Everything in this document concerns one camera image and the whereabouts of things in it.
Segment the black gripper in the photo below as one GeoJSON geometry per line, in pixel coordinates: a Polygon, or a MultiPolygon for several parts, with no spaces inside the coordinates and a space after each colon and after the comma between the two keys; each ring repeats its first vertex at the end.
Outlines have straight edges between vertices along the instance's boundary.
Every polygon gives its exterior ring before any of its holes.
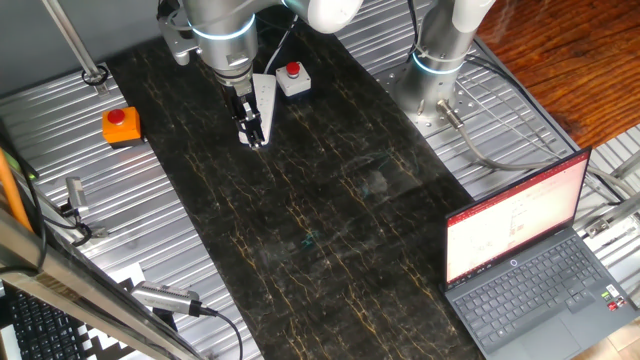
{"type": "Polygon", "coordinates": [[[238,126],[240,142],[252,148],[262,147],[265,138],[262,130],[261,114],[257,109],[253,81],[243,80],[233,85],[223,84],[221,88],[226,107],[238,126]]]}

